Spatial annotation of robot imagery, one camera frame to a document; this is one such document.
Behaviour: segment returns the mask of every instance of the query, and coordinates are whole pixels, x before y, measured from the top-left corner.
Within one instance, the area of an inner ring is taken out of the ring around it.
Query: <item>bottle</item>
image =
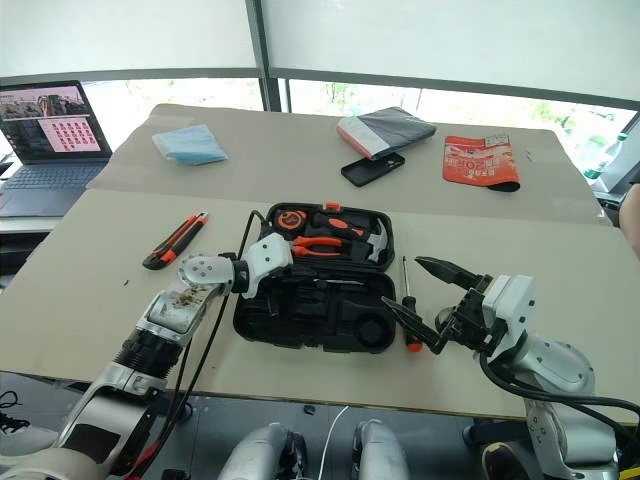
[[[618,134],[616,141],[596,155],[591,165],[588,165],[582,174],[591,180],[598,178],[606,166],[618,156],[620,150],[622,150],[622,142],[626,139],[626,133]]]

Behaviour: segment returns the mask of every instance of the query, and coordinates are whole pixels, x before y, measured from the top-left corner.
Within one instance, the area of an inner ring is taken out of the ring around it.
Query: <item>floor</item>
[[[59,429],[79,394],[65,384],[50,384],[0,373],[0,393],[15,390],[23,405],[5,412],[15,418]],[[193,397],[193,417],[179,425],[149,472],[160,479],[165,468],[187,470],[193,480],[215,479],[233,447],[249,432],[278,421],[306,440],[309,471],[316,479],[330,424],[341,407],[267,400]],[[462,441],[462,430],[472,420],[463,417],[350,407],[338,420],[327,452],[323,479],[350,478],[353,433],[362,420],[377,418],[397,436],[407,453],[412,479],[483,479],[477,456]]]

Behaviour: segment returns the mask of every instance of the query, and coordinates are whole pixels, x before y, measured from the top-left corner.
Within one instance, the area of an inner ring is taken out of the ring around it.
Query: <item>white cable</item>
[[[336,422],[342,416],[342,414],[347,411],[348,408],[349,408],[349,405],[347,405],[342,410],[340,410],[338,415],[336,415],[336,418],[333,419],[333,423],[329,428],[329,433],[327,434],[327,441],[324,442],[324,450],[322,451],[322,460],[320,460],[320,473],[318,473],[318,480],[322,480],[322,470],[324,470],[324,459],[325,459],[325,456],[327,455],[327,447],[329,446],[329,440],[331,440],[331,432],[333,432],[333,427],[336,426]]]

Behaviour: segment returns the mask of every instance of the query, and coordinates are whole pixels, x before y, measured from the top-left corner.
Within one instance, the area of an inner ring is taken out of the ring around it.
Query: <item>screwdriver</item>
[[[402,268],[404,269],[404,289],[406,295],[402,298],[402,305],[407,307],[413,313],[416,313],[416,297],[411,296],[411,290],[409,290],[409,276],[407,275],[407,257],[402,257]],[[418,340],[407,329],[404,331],[404,341],[407,344],[407,350],[413,353],[418,353],[422,350],[422,342]]]

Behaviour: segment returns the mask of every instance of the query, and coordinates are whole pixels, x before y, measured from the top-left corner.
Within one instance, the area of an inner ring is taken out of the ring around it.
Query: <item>smartphone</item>
[[[362,187],[402,165],[404,165],[404,157],[401,157],[397,153],[391,153],[378,160],[362,158],[357,162],[345,165],[340,172],[343,177],[356,187]]]

